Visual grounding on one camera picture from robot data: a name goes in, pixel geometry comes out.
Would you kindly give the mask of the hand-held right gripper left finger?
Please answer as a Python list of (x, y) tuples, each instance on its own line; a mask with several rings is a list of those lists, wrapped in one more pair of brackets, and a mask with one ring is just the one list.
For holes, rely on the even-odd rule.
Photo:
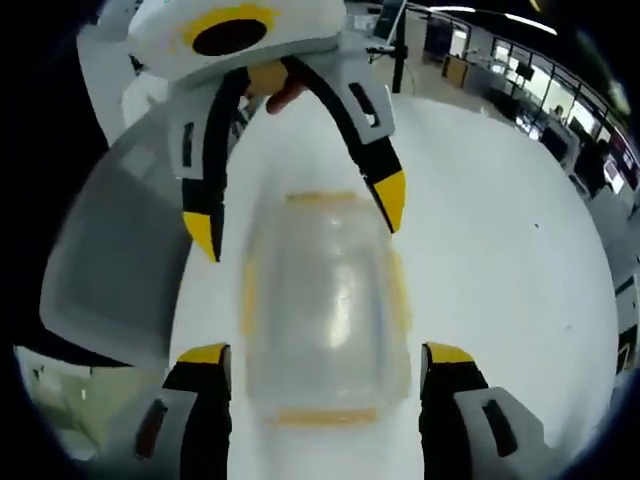
[(132, 440), (134, 479), (226, 479), (231, 346), (181, 354), (145, 401)]

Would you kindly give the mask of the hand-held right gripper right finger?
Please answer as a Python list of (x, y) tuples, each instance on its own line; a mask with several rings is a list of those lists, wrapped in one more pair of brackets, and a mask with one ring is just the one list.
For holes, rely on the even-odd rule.
[(420, 400), (426, 479), (551, 479), (559, 473), (543, 423), (507, 390), (489, 386), (466, 351), (422, 345)]

